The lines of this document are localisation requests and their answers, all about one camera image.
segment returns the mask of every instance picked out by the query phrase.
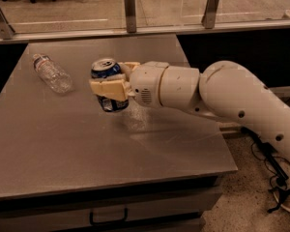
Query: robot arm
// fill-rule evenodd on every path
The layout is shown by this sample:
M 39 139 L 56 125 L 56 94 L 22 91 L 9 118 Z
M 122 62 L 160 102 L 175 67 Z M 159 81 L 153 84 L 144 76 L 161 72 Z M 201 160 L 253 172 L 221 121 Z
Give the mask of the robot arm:
M 198 69 L 148 62 L 130 74 L 130 96 L 154 108 L 172 107 L 259 134 L 290 161 L 290 107 L 243 66 L 219 61 Z

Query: clear water bottle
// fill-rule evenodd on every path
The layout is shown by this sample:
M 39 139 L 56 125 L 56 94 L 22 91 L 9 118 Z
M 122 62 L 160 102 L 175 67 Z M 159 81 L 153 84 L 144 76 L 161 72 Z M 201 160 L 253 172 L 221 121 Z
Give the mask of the clear water bottle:
M 39 77 L 56 93 L 66 94 L 73 89 L 73 82 L 68 73 L 45 54 L 33 56 L 35 71 Z

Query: table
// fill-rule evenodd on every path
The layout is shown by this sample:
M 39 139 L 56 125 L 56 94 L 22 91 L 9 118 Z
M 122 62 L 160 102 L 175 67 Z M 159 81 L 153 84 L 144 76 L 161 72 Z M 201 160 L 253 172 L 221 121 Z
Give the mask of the table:
M 37 77 L 41 52 L 71 75 L 71 93 Z M 134 101 L 103 112 L 88 80 L 106 56 L 188 65 L 174 35 L 29 44 L 0 95 L 0 231 L 201 230 L 237 170 L 217 124 Z

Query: black handle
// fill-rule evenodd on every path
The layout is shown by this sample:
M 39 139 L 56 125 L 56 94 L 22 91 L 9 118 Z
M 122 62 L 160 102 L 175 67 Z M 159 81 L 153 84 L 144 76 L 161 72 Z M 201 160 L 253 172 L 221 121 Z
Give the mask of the black handle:
M 128 208 L 124 210 L 124 217 L 118 220 L 111 220 L 111 221 L 102 221 L 102 222 L 95 222 L 94 221 L 94 213 L 90 212 L 89 214 L 89 222 L 92 226 L 105 226 L 105 225 L 113 225 L 117 223 L 125 222 L 128 218 Z

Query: soda can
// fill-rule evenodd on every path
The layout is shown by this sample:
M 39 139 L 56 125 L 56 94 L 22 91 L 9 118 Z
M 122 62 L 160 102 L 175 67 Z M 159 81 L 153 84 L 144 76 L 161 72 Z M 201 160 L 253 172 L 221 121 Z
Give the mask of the soda can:
M 107 78 L 109 76 L 121 73 L 120 65 L 116 63 L 114 59 L 103 58 L 97 60 L 92 64 L 91 68 L 91 77 L 94 79 L 97 78 Z M 116 101 L 110 98 L 98 96 L 98 102 L 101 105 L 101 108 L 105 112 L 117 112 L 124 110 L 129 105 L 129 100 L 125 101 Z

